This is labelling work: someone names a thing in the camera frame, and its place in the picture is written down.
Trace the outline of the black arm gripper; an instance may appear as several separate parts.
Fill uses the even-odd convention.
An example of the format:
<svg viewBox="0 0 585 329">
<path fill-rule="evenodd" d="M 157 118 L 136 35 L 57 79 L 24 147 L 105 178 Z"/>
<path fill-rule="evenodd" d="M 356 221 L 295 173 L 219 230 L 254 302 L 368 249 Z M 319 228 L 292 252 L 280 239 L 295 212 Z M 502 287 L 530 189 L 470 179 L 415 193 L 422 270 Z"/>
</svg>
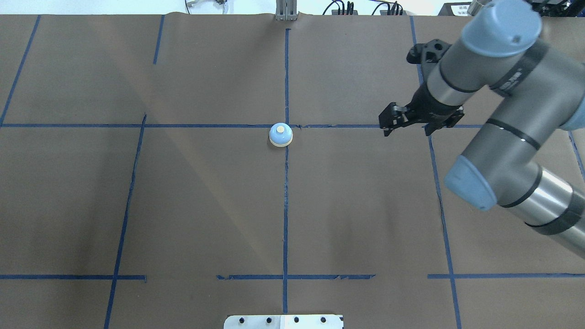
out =
<svg viewBox="0 0 585 329">
<path fill-rule="evenodd" d="M 422 84 L 406 106 L 391 102 L 378 115 L 379 128 L 388 137 L 392 131 L 413 124 L 425 124 L 425 135 L 428 137 L 443 127 L 454 127 L 464 116 L 463 107 L 448 106 L 439 102 L 431 94 L 426 84 Z"/>
</svg>

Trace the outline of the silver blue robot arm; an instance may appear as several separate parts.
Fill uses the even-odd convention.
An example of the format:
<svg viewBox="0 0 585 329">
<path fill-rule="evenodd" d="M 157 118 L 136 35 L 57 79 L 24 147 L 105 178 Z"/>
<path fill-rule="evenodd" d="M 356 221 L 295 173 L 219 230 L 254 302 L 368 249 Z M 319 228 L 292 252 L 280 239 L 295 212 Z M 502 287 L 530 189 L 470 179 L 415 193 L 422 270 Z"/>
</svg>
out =
<svg viewBox="0 0 585 329">
<path fill-rule="evenodd" d="M 444 184 L 481 211 L 506 208 L 526 226 L 584 256 L 584 193 L 534 161 L 557 129 L 584 127 L 584 65 L 540 38 L 542 20 L 524 0 L 492 0 L 454 44 L 415 44 L 407 62 L 423 83 L 411 102 L 379 115 L 388 135 L 422 123 L 426 136 L 453 127 L 489 87 L 503 100 L 445 175 Z"/>
</svg>

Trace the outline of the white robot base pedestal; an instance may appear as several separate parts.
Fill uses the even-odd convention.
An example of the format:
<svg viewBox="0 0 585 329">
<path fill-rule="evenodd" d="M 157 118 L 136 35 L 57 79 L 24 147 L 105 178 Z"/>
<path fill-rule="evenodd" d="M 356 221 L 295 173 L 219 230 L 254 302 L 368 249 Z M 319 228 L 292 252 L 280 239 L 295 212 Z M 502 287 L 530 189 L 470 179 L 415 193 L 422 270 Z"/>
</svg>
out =
<svg viewBox="0 0 585 329">
<path fill-rule="evenodd" d="M 344 329 L 336 314 L 274 314 L 228 316 L 224 329 Z"/>
</svg>

